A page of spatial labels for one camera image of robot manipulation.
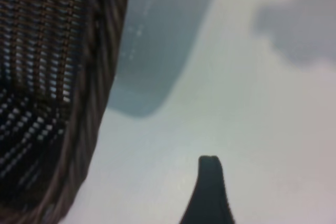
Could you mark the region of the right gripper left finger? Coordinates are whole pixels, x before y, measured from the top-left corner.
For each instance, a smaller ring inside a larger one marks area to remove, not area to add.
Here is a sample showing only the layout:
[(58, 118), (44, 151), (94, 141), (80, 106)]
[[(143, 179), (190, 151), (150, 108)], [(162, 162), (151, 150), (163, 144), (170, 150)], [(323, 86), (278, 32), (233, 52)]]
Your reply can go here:
[(198, 159), (198, 171), (195, 187), (193, 189), (190, 200), (184, 211), (180, 223), (204, 223), (205, 212), (205, 164), (206, 156), (200, 156)]

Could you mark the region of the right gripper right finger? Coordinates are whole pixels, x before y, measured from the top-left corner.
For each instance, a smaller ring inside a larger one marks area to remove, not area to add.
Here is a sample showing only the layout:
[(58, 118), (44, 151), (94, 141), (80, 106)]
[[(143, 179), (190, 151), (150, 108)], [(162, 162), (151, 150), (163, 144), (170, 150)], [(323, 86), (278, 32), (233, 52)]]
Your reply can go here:
[(212, 179), (214, 180), (211, 192), (215, 223), (235, 223), (226, 194), (222, 164), (217, 156), (211, 156)]

